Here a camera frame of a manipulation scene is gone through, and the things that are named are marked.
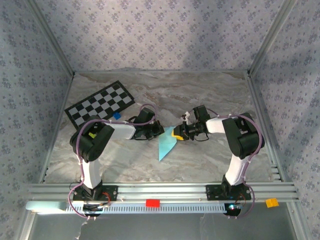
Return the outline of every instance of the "floor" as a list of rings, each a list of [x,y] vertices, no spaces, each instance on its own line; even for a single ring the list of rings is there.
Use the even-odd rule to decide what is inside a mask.
[[[121,72],[76,74],[66,106],[79,102],[119,80],[135,98],[135,104],[121,112],[121,121],[139,113],[144,103],[159,108],[164,127],[181,123],[180,116],[204,104],[221,115],[255,109],[242,73],[234,72]],[[64,113],[46,172],[46,183],[70,183],[81,176],[78,160],[69,145],[76,131]],[[205,142],[178,141],[174,149],[158,160],[158,140],[112,140],[99,162],[104,182],[210,182],[221,181],[228,170],[231,152],[223,134],[212,134]],[[263,148],[246,175],[249,181],[272,181],[270,160]]]

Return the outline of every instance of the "black and white checkerboard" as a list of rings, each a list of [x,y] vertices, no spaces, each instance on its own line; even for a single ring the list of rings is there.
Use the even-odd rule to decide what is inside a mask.
[[[115,81],[64,111],[77,129],[90,116],[109,119],[134,103],[134,97],[119,81]]]

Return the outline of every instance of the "wall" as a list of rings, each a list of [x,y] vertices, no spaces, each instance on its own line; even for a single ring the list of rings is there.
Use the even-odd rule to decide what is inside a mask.
[[[298,1],[254,77],[314,239],[320,239],[319,23],[319,1]]]
[[[248,69],[283,0],[36,0],[72,68]]]
[[[26,183],[37,183],[70,76],[25,3],[0,3],[0,239],[13,239]]]

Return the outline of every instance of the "metal frame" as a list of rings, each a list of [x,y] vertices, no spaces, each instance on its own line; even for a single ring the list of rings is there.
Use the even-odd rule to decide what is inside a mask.
[[[66,58],[64,52],[62,51],[57,39],[55,38],[53,32],[51,31],[46,18],[41,12],[38,4],[34,0],[24,0],[26,5],[28,6],[31,14],[34,17],[35,22],[39,25],[42,33],[45,35],[48,43],[50,44],[54,54],[58,58],[61,63],[64,71],[71,77],[74,74],[68,59]]]
[[[105,185],[117,185],[118,197],[117,201],[112,203],[110,210],[102,213],[110,214],[128,214],[128,213],[223,213],[222,204],[233,201],[207,201],[206,185],[220,184],[219,182],[128,182],[128,183],[105,183]],[[296,188],[292,182],[250,182],[255,192],[255,201],[263,203],[266,199],[277,198],[278,202],[295,205],[299,202]],[[37,219],[37,215],[32,212],[45,214],[43,205],[53,202],[65,203],[69,193],[68,183],[49,183],[49,184],[32,184],[29,186],[28,199],[34,204],[33,209],[30,208],[25,212],[24,226],[19,231],[20,240],[27,240],[32,231],[33,222]],[[159,211],[151,211],[143,207],[146,199],[158,199],[163,209]],[[83,202],[74,202],[74,206],[82,211]],[[57,211],[50,209],[50,214],[64,211],[65,214],[74,213],[68,204]],[[307,239],[303,237],[304,232],[301,228],[294,226],[298,239]]]
[[[53,131],[53,136],[52,136],[52,139],[51,139],[51,142],[50,142],[50,147],[49,147],[49,150],[45,156],[45,161],[44,161],[44,164],[43,164],[43,167],[42,167],[42,171],[41,171],[41,174],[40,174],[40,178],[39,178],[39,183],[43,183],[45,181],[45,177],[46,177],[46,172],[47,172],[47,169],[48,169],[48,165],[49,165],[49,161],[51,159],[51,156],[52,156],[52,151],[54,149],[54,146],[55,146],[55,142],[56,142],[56,139],[58,137],[58,133],[59,133],[59,129],[60,129],[60,126],[61,126],[61,123],[62,123],[62,116],[65,112],[65,106],[66,106],[66,103],[67,103],[67,100],[68,100],[68,96],[69,96],[69,92],[70,92],[70,89],[71,89],[71,85],[72,85],[72,82],[74,80],[74,75],[70,78],[70,81],[69,81],[69,84],[67,86],[67,89],[66,89],[66,92],[65,92],[65,95],[63,97],[63,101],[62,101],[62,105],[61,105],[61,109],[60,109],[60,112],[59,112],[59,116],[58,116],[58,119],[57,119],[57,124],[55,125],[55,128],[54,128],[54,131]]]
[[[287,20],[289,13],[295,6],[298,0],[284,0],[281,8],[279,9],[271,27],[266,34],[261,47],[259,48],[258,53],[255,55],[253,62],[249,68],[249,76],[253,78],[257,73],[261,63],[264,61],[267,52],[270,50],[278,33],[280,32],[282,26]]]
[[[284,202],[287,204],[291,221],[294,226],[294,231],[298,239],[308,240],[311,239],[311,233],[309,231],[307,222],[304,218],[301,204],[298,199],[298,194],[296,188],[292,182],[282,182],[286,180],[284,172],[281,168],[279,156],[275,149],[275,136],[267,131],[267,123],[269,119],[265,116],[262,111],[261,99],[258,98],[258,92],[255,89],[254,83],[249,78],[246,71],[243,72],[245,80],[247,81],[250,94],[252,96],[252,101],[257,113],[257,117],[261,126],[262,133],[265,136],[266,147],[269,159],[271,161],[271,170],[274,176],[274,182],[249,182],[255,192],[255,201],[258,203],[264,202],[269,198],[277,198],[278,202]],[[43,169],[43,176],[46,172],[47,165]],[[219,206],[221,203],[230,203],[232,201],[207,201],[206,196],[206,185],[210,184],[220,184],[220,182],[152,182],[152,183],[105,183],[105,185],[117,185],[118,195],[117,201],[112,203],[114,210],[113,213],[137,213],[137,208],[143,207],[146,199],[159,199],[162,206],[175,206],[175,207],[199,207],[200,212],[214,212],[213,210],[208,210],[208,206]],[[49,183],[49,184],[33,184],[29,186],[28,199],[31,200],[33,208],[25,211],[24,215],[24,225],[19,230],[18,239],[28,239],[29,234],[32,230],[33,222],[37,219],[37,214],[32,212],[39,211],[37,209],[38,204],[43,203],[64,203],[61,204],[62,209],[66,214],[74,213],[70,206],[66,204],[66,199],[69,193],[68,183]],[[82,210],[81,206],[83,202],[74,202],[74,205],[78,207],[79,211]],[[138,213],[148,213],[149,211],[145,208]],[[190,211],[180,210],[180,213],[190,213]]]
[[[190,73],[190,74],[200,74],[200,73],[225,73],[225,74],[233,74],[234,76],[242,76],[245,69],[234,69],[234,70],[226,70],[226,69],[216,69],[216,70],[188,70],[188,69],[165,69],[165,70],[157,70],[157,69],[139,69],[139,68],[126,68],[126,69],[113,69],[113,70],[99,70],[99,71],[76,71],[77,74],[80,75],[90,75],[90,74],[123,74],[123,73]]]
[[[252,101],[254,104],[254,108],[257,113],[257,117],[259,119],[260,127],[264,136],[264,140],[266,142],[265,146],[268,152],[268,157],[271,160],[272,164],[271,169],[273,167],[277,168],[278,175],[280,176],[280,180],[283,182],[287,182],[289,178],[285,174],[285,172],[282,169],[280,156],[276,148],[277,139],[274,132],[270,132],[267,129],[267,126],[271,124],[271,120],[267,113],[263,111],[264,109],[264,101],[260,95],[260,90],[257,89],[255,86],[252,78],[246,74],[245,79],[247,81],[250,94],[252,96]],[[300,240],[309,240],[312,239],[311,231],[308,227],[307,220],[305,217],[305,214],[303,212],[302,206],[300,202],[288,202],[287,208],[290,213],[290,217],[292,220],[292,224],[294,227],[294,231]]]

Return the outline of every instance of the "light blue triangle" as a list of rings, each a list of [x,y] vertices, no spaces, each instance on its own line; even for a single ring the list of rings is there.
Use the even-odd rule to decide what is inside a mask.
[[[176,145],[177,138],[171,136],[171,133],[175,127],[165,127],[164,133],[158,137],[159,141],[159,162],[171,151]]]

